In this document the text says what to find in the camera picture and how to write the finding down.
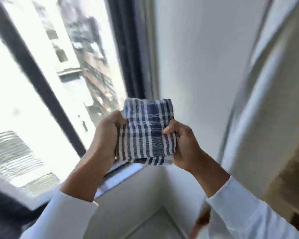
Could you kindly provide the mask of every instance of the person's left hand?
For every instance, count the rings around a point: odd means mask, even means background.
[[[82,160],[85,158],[97,160],[102,174],[105,175],[115,161],[115,147],[120,126],[127,123],[120,111],[111,112],[104,117],[96,128],[92,143]]]

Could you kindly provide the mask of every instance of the folded cloth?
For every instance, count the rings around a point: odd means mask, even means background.
[[[170,165],[174,160],[176,135],[162,134],[174,118],[170,99],[161,101],[128,98],[122,116],[128,120],[121,125],[116,157],[121,161],[149,165]]]

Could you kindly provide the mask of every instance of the white shirt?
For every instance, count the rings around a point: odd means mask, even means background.
[[[213,231],[210,238],[299,239],[299,232],[275,213],[267,203],[257,199],[233,177],[207,202],[225,223],[230,235]],[[81,239],[98,205],[58,192],[36,223],[20,239]]]

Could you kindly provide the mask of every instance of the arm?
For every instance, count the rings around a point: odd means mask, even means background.
[[[119,111],[98,125],[93,141],[76,168],[64,181],[36,223],[20,239],[80,239],[98,205],[97,188],[115,160],[118,128],[127,124]]]
[[[163,133],[173,131],[177,134],[178,146],[174,155],[175,165],[197,179],[208,197],[207,202],[225,222],[233,237],[299,238],[299,232],[291,224],[276,214],[267,203],[257,199],[200,149],[190,127],[172,120]]]

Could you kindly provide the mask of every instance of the white wall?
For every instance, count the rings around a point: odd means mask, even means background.
[[[84,238],[124,238],[150,217],[162,205],[162,171],[148,166],[101,196]]]
[[[216,157],[266,0],[155,0],[160,98]],[[168,167],[164,205],[189,233],[204,200],[194,178]]]

